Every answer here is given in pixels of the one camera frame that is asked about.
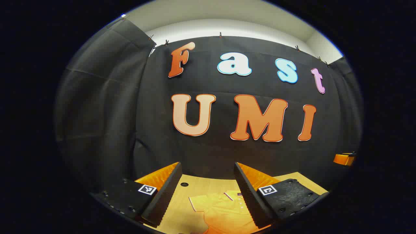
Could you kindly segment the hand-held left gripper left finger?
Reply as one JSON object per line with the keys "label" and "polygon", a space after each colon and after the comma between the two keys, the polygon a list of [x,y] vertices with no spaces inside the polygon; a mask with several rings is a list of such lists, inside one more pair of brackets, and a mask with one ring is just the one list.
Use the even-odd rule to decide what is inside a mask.
{"label": "hand-held left gripper left finger", "polygon": [[91,195],[127,220],[156,228],[181,176],[182,164],[176,162],[136,180],[118,179]]}

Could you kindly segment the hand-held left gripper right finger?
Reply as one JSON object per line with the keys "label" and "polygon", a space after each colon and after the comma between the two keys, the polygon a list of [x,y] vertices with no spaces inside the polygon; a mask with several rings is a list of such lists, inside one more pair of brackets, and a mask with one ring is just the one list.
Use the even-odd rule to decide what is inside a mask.
{"label": "hand-held left gripper right finger", "polygon": [[259,228],[287,223],[328,196],[316,193],[294,178],[275,179],[236,162],[234,176],[246,206]]}

